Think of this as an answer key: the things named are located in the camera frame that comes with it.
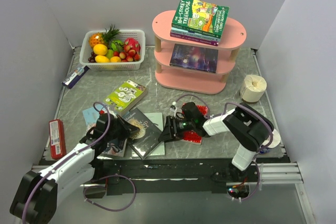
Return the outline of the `dark purple book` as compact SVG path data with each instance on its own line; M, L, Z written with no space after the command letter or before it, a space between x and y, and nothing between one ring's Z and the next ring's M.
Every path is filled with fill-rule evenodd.
M217 62L218 50L175 44L170 66L215 73Z

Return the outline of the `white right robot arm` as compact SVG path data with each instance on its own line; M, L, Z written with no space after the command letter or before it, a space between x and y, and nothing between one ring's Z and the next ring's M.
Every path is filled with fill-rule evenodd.
M227 112L225 104L221 114L206 117L194 102L182 106L183 117L167 116L159 142L181 139L184 132L193 131L200 137L211 137L230 131L239 142L226 177L241 181L248 175L248 168L256 155L273 143L273 124L246 103L231 103L235 108Z

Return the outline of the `black Moon and Sixpence book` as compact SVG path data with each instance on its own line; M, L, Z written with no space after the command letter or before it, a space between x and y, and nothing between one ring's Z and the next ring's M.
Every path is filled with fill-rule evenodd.
M147 157L165 155L165 144L158 140L163 130L162 113L143 113L139 109L133 109L124 119L139 129L127 141L132 149L132 157L144 160Z

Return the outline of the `green 104-storey treehouse book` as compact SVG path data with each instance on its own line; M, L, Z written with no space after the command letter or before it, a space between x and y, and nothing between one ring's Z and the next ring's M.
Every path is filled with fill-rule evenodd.
M228 6L200 0L180 0L172 27L220 39L228 13Z

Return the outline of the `purple 117-storey treehouse book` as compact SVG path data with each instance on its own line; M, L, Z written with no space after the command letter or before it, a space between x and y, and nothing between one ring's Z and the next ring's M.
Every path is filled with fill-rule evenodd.
M181 35L181 34L176 34L176 33L170 33L171 37L174 38L179 38L179 39L184 39L184 40L189 40L189 41L193 41L193 42L198 42L201 44L206 44L206 45L212 45L212 46L218 46L219 42L218 41L212 41L212 40L206 40L206 39L199 39L199 38L194 38L191 36L187 36L187 35Z

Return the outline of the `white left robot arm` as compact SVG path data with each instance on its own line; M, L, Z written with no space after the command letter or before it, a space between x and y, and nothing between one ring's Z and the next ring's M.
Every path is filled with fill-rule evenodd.
M103 163L97 157L109 141L123 141L139 128L121 116L99 116L72 151L47 168L28 171L21 179L9 212L23 223L49 223L59 204L81 184L103 179Z

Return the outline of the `light blue 143-storey treehouse book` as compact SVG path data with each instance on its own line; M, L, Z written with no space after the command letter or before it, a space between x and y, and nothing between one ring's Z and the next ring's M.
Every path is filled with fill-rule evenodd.
M211 37L209 35L203 35L200 33L196 33L194 31L187 31L187 30L174 28L174 27L171 28L170 33L174 35L181 35L182 37L191 37L191 38L203 39L203 40L209 40L209 41L215 41L215 42L220 42L221 40L220 38Z

